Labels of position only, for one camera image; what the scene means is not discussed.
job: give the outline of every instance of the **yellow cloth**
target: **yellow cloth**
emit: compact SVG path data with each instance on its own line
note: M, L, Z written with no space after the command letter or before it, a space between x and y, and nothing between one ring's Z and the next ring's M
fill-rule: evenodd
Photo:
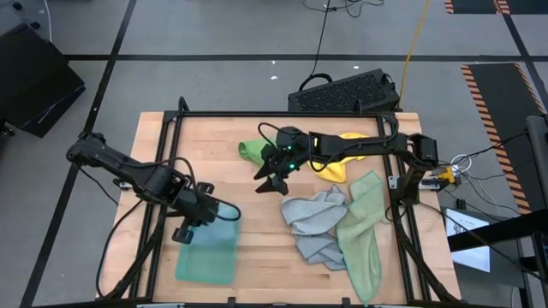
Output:
M368 138L369 136L363 134L363 133L343 133L340 134L339 137L343 139L352 139L352 138ZM346 181L346 163L348 163L351 160L361 160L365 157L346 157L342 161L338 163L330 163L327 165L325 169L323 169L321 172L314 172L317 176L319 176L321 179L332 181L335 183L344 183ZM313 163L315 169L320 169L324 165L322 163ZM312 166L310 165L310 162L308 162L308 167L312 169Z

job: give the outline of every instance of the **concrete floor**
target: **concrete floor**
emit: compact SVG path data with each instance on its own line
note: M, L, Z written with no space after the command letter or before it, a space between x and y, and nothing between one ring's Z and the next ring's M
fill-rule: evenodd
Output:
M23 1L43 8L41 1ZM322 1L309 0L321 7ZM343 1L333 0L341 5ZM424 0L390 0L384 7L364 6L361 18L343 10L330 13L322 53L405 55ZM53 44L71 55L109 55L128 0L50 0ZM38 14L46 25L45 15ZM548 16L520 15L515 24L531 55L548 55L542 28ZM120 53L135 55L313 54L323 15L300 1L137 0ZM47 36L47 27L39 30ZM442 0L432 0L415 48L421 55L519 56L501 15L449 15ZM461 62L412 62L402 107L420 114L424 133L438 140L439 155L490 146L460 70ZM2 138L0 175L0 305L21 302L36 262L69 163L64 152L83 128L104 73L104 61L72 61L86 91L44 139L23 132ZM548 80L548 63L535 63ZM98 113L94 131L129 152L139 113L173 110L184 96L191 110L287 110L287 95L310 74L312 61L118 61ZM340 79L382 68L399 85L403 62L320 62L317 72ZM500 174L492 152L474 159L476 176ZM117 198L111 176L92 170ZM484 187L499 204L516 208L503 178ZM501 216L512 212L486 204L470 187L455 192L470 204ZM440 202L454 199L440 193ZM114 219L115 206L95 184L79 176L70 196L35 305L91 300L98 259ZM475 281L459 272L464 299L475 304L510 306L511 287ZM519 306L516 295L514 306Z

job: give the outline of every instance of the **gray cloth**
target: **gray cloth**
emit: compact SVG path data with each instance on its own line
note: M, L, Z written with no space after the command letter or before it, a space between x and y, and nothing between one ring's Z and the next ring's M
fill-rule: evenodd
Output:
M327 233L346 214L345 198L333 185L329 191L318 192L312 199L286 198L283 201L283 219L292 227L297 249L309 264L323 263L330 270L346 269L337 239Z

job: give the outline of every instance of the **teal cloth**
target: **teal cloth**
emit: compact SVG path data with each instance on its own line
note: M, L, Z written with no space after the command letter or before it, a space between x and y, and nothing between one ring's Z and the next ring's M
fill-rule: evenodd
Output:
M337 224L337 238L348 275L363 304L377 294L382 270L374 225L384 216L384 186L374 172L350 184L352 203Z
M235 217L236 210L219 205L219 216ZM192 242L181 245L175 277L180 281L196 281L229 285L236 267L236 253L240 239L240 221L216 219L207 226L191 227Z
M265 162L263 161L260 152L266 144L267 142L263 138L240 142L238 145L240 157L262 167Z

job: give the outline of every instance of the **wooden tabletop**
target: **wooden tabletop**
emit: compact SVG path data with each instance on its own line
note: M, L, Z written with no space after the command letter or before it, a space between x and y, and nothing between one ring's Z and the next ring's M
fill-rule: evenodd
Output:
M154 160L162 118L162 112L141 114L131 153L133 158L141 162ZM401 113L397 118L401 133L420 133L419 118L416 114ZM171 235L181 224L182 219L169 218L164 230L155 301L226 303L228 297L236 297L239 303L340 304L342 297L349 297L353 304L360 303L346 271L330 271L323 264L309 265L303 260L295 248L290 228L286 226L281 215L283 196L279 193L257 194L254 191L262 183L253 180L258 167L240 158L238 143L260 138L257 124L261 121L268 121L279 127L295 126L304 132L357 132L378 136L376 121L364 118L184 118L177 156L186 157L191 162L197 181L211 182L215 185L214 196L228 200L241 208L238 262L235 279L230 286L177 281L175 268L180 244L172 241ZM171 136L172 131L173 125L168 136ZM274 131L265 131L265 134L275 136ZM167 158L169 138L166 147L164 156ZM176 168L187 172L184 164L178 163ZM392 168L397 175L395 159L392 160ZM348 163L347 183L340 184L339 187L349 195L348 183L361 178L371 170L385 181L382 157L367 157ZM303 198L311 198L316 192L327 190L332 185L331 182L319 179L305 166L301 171L292 173L287 182L289 196ZM434 192L421 192L420 199L426 204L439 207L438 197ZM123 192L116 219L136 202L137 198L133 192ZM386 190L385 206L388 204ZM442 217L424 206L415 206L414 210L426 263L448 291L460 298ZM120 225L112 237L101 275L101 287L104 292L115 286L134 261L144 211L145 206L142 205ZM377 223L375 234L383 278L380 289L370 304L405 304L394 227L391 224ZM416 268L412 259L408 259L415 298L420 299ZM141 275L140 295L145 292L148 270L147 262Z

